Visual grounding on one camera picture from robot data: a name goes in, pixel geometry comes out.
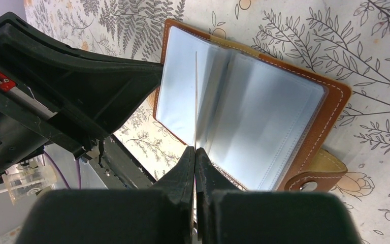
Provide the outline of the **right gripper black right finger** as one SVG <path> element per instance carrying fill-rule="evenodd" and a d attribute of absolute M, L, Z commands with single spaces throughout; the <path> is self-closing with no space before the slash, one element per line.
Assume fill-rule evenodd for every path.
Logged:
<path fill-rule="evenodd" d="M 329 193 L 343 170 L 309 170 L 278 192 L 242 191 L 212 164 L 195 157 L 197 231 L 202 243 L 360 243 L 342 201 Z"/>

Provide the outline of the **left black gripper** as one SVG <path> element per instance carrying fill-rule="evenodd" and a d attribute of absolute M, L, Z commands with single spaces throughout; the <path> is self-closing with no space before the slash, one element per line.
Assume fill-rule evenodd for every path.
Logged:
<path fill-rule="evenodd" d="M 0 17 L 0 174 L 55 143 L 76 159 L 117 131 L 163 66 L 70 47 L 12 12 Z"/>

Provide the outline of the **yellow black credit card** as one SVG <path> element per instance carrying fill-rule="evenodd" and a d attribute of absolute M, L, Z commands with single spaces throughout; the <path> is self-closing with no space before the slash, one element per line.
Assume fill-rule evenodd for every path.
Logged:
<path fill-rule="evenodd" d="M 195 82 L 194 82 L 194 149 L 197 150 L 197 129 L 198 129 L 198 52 L 195 52 Z"/>

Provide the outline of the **brown leather card holder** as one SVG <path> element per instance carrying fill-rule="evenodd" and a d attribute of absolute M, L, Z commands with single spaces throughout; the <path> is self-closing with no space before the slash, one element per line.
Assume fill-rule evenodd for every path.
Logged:
<path fill-rule="evenodd" d="M 348 85 L 167 19 L 153 117 L 173 136 L 193 146 L 196 51 L 197 148 L 237 186 L 282 191 L 309 170 L 347 173 L 322 145 Z"/>

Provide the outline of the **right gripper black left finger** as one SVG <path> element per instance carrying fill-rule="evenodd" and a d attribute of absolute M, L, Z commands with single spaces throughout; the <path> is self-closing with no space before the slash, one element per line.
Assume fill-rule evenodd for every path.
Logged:
<path fill-rule="evenodd" d="M 195 149 L 147 189 L 54 190 L 39 198 L 17 243 L 192 243 Z"/>

